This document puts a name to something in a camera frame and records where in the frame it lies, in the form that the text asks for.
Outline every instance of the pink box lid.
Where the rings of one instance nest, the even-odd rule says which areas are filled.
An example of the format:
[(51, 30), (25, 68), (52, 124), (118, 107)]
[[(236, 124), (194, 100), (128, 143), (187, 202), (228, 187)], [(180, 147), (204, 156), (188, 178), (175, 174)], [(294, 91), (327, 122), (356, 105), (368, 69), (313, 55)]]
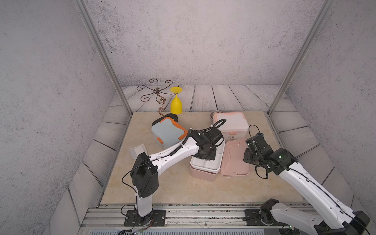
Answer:
[(246, 139), (228, 141), (224, 145), (224, 152), (221, 165), (223, 176), (246, 176), (251, 171), (251, 164), (243, 162), (244, 151), (247, 144)]

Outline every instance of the marble surface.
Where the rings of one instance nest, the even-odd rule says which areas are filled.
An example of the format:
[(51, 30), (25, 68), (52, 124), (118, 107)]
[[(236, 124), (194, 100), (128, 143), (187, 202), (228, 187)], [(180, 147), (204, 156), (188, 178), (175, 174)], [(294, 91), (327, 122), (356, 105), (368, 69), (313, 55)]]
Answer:
[[(279, 148), (263, 112), (243, 112), (249, 124), (257, 125), (265, 134), (265, 140), (273, 150)], [(209, 112), (183, 112), (178, 115), (179, 124), (185, 128), (203, 129), (212, 120)], [(121, 182), (122, 177), (133, 166), (130, 147), (145, 144), (148, 153), (162, 149), (154, 141), (150, 131), (151, 123), (159, 118), (158, 113), (134, 113), (127, 134), (119, 152), (102, 204), (134, 203), (133, 190)], [(259, 178), (252, 167), (248, 176), (225, 178), (220, 174), (214, 182), (193, 178), (190, 175), (188, 157), (173, 165), (159, 177), (159, 188), (153, 194), (153, 203), (239, 203), (265, 202), (270, 198), (282, 202), (301, 202), (302, 196), (280, 177), (270, 174), (269, 179)], [(130, 176), (124, 179), (131, 184)]]

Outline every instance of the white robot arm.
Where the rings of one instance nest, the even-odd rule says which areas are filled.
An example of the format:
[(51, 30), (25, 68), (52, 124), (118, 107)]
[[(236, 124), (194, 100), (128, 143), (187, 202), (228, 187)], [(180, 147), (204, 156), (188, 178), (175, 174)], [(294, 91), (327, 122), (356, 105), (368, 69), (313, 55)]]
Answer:
[[(152, 194), (158, 188), (158, 176), (166, 169), (189, 156), (214, 159), (216, 146), (213, 143), (217, 143), (222, 134), (215, 127), (207, 130), (209, 131), (190, 131), (182, 142), (162, 152), (138, 156), (131, 177), (137, 191), (137, 211), (140, 217), (152, 214)], [(261, 206), (263, 223), (286, 223), (310, 235), (363, 233), (370, 221), (369, 217), (362, 211), (354, 212), (335, 198), (287, 150), (273, 151), (261, 133), (249, 138), (246, 143), (249, 148), (245, 150), (244, 162), (263, 167), (267, 172), (282, 177), (320, 214), (313, 216), (270, 199)]]

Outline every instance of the concrete wall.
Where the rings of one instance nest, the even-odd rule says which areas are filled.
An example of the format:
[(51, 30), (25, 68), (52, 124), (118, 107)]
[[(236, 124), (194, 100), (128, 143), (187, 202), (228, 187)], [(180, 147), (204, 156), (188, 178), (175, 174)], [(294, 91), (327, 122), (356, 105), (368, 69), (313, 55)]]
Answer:
[(322, 0), (85, 0), (122, 86), (281, 84)]
[(115, 92), (72, 0), (0, 1), (0, 233), (42, 234)]
[(376, 2), (337, 1), (287, 95), (376, 220)]

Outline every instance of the wood plank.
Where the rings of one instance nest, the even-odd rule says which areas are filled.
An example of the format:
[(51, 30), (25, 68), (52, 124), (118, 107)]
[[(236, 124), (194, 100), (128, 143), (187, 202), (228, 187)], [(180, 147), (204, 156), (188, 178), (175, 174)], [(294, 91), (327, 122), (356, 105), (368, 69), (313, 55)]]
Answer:
[(268, 111), (269, 107), (245, 85), (230, 85), (245, 111)]
[[(149, 86), (149, 87), (151, 89), (157, 88), (157, 86)], [(129, 99), (127, 99), (132, 112), (137, 112), (137, 110), (139, 110), (143, 105), (145, 105), (147, 103), (147, 102), (141, 101), (140, 98), (142, 96), (144, 96), (143, 100), (147, 100), (147, 97), (152, 99), (153, 95), (155, 95), (155, 94), (153, 93), (152, 90), (150, 90), (148, 88), (144, 88), (142, 91), (138, 91), (133, 96), (131, 96)]]
[(214, 85), (213, 92), (218, 110), (244, 111), (236, 96), (227, 85)]
[(58, 207), (50, 220), (51, 234), (76, 235), (80, 228), (77, 213), (68, 189), (65, 190)]
[[(369, 213), (364, 209), (364, 207), (362, 206), (362, 204), (360, 203), (360, 201), (358, 200), (358, 198), (356, 196), (354, 196), (354, 200), (352, 202), (351, 209), (353, 209), (354, 211), (363, 211), (368, 216), (370, 216)], [(372, 220), (368, 224), (367, 230), (370, 232), (370, 234), (376, 234), (376, 225)]]
[(278, 131), (287, 131), (308, 126), (298, 112), (274, 112), (271, 117)]
[(337, 168), (334, 168), (323, 186), (346, 206), (351, 206), (354, 193)]
[[(192, 106), (192, 99), (194, 93), (194, 86), (182, 86), (183, 91), (180, 92), (177, 97), (182, 102), (183, 112), (189, 112)], [(166, 112), (171, 112), (171, 101), (168, 103)]]
[(211, 112), (217, 110), (211, 86), (195, 86), (191, 112)]
[(80, 223), (82, 223), (88, 208), (93, 208), (96, 205), (101, 189), (102, 186), (82, 162), (69, 185)]
[(83, 157), (83, 162), (102, 185), (105, 185), (108, 173), (114, 162), (116, 151), (93, 140)]
[(319, 183), (323, 183), (334, 167), (321, 145), (298, 157), (298, 161)]
[(275, 111), (296, 111), (296, 108), (289, 99), (280, 99)]
[(130, 116), (126, 111), (125, 106), (120, 105), (108, 107), (102, 121), (109, 123), (127, 124), (129, 118)]
[[(165, 93), (171, 93), (170, 87), (168, 87), (166, 90), (164, 90)], [(167, 94), (161, 94), (161, 96), (165, 97), (166, 98), (166, 102), (165, 102), (165, 107), (168, 105), (168, 103), (170, 102), (171, 98), (174, 96), (174, 95), (167, 95)], [(159, 100), (160, 98), (157, 97), (157, 94), (154, 94), (150, 100), (148, 102), (146, 102), (143, 106), (141, 106), (137, 112), (158, 112), (159, 110), (159, 107), (161, 106), (160, 103), (158, 103), (157, 100)]]
[(315, 135), (308, 127), (288, 130), (280, 133), (287, 150), (295, 157), (319, 144)]
[(279, 87), (276, 85), (246, 85), (253, 93), (255, 93), (269, 107), (277, 96)]
[(125, 128), (126, 125), (124, 124), (102, 122), (94, 136), (94, 140), (117, 150)]
[[(126, 99), (130, 98), (132, 95), (134, 95), (136, 92), (138, 92), (138, 90), (136, 89), (137, 86), (122, 86), (121, 88), (124, 92)], [(115, 92), (115, 95), (112, 98), (112, 101), (110, 103), (110, 107), (116, 106), (116, 105), (123, 105), (123, 103), (120, 100), (119, 94), (117, 92)]]

